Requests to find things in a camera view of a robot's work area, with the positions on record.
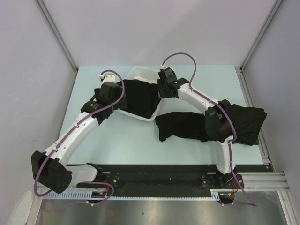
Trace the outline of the white plastic laundry basket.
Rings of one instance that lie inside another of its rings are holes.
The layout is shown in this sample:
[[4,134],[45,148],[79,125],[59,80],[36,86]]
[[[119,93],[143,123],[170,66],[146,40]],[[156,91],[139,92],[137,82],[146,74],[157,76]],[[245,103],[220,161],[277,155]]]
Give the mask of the white plastic laundry basket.
[[150,122],[155,119],[163,100],[158,96],[158,71],[136,66],[124,79],[127,108],[119,113]]

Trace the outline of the black t shirt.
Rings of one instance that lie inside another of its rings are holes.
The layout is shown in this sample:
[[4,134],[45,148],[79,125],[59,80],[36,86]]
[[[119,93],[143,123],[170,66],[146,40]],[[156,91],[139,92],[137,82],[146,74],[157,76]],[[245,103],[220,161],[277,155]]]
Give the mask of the black t shirt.
[[208,142],[211,139],[205,129],[205,116],[195,112],[170,112],[155,118],[159,140],[164,142],[172,135]]

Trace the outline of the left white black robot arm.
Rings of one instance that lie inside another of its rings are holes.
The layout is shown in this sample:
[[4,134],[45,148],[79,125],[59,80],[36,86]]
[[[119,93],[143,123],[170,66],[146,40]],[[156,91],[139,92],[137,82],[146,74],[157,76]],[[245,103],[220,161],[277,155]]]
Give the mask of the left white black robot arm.
[[38,192],[38,183],[58,194],[78,183],[88,182],[95,188],[103,184],[103,175],[98,173],[94,166],[67,166],[69,159],[85,138],[115,110],[126,107],[123,81],[120,84],[103,82],[101,87],[94,91],[93,98],[83,105],[77,119],[63,136],[43,152],[35,151],[31,155],[36,196],[42,197]]

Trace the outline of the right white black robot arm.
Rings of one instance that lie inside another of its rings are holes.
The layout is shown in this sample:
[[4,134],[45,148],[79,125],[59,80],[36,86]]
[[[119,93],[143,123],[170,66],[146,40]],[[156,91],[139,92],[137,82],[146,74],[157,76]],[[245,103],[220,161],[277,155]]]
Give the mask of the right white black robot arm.
[[216,176],[216,182],[221,188],[229,187],[233,183],[230,173],[235,168],[232,144],[237,138],[233,120],[228,114],[230,102],[226,99],[217,101],[194,88],[187,79],[178,79],[171,67],[161,65],[158,75],[160,98],[181,99],[205,114],[206,133],[212,141],[216,142],[216,167],[220,172]]

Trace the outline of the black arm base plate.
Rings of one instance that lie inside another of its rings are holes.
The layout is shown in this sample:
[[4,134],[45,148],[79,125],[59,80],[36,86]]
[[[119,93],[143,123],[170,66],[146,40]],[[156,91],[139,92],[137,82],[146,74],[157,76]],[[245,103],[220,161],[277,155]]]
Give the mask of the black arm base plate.
[[229,201],[244,187],[240,174],[222,175],[214,165],[97,165],[92,181],[77,188],[105,188],[114,197],[200,198],[220,189]]

